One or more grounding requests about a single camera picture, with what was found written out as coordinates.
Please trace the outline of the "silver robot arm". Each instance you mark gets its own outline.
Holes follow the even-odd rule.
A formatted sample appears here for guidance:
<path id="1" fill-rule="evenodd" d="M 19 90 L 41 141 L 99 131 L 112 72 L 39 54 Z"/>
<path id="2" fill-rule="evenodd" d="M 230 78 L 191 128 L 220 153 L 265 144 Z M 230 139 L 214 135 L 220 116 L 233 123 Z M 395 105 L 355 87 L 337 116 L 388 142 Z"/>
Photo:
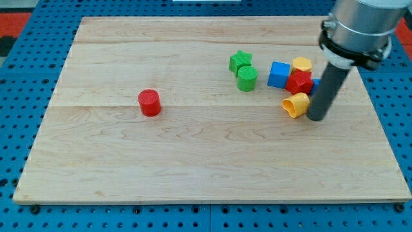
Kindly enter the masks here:
<path id="1" fill-rule="evenodd" d="M 321 23 L 319 46 L 329 63 L 376 70 L 392 47 L 391 35 L 411 0 L 337 0 Z"/>

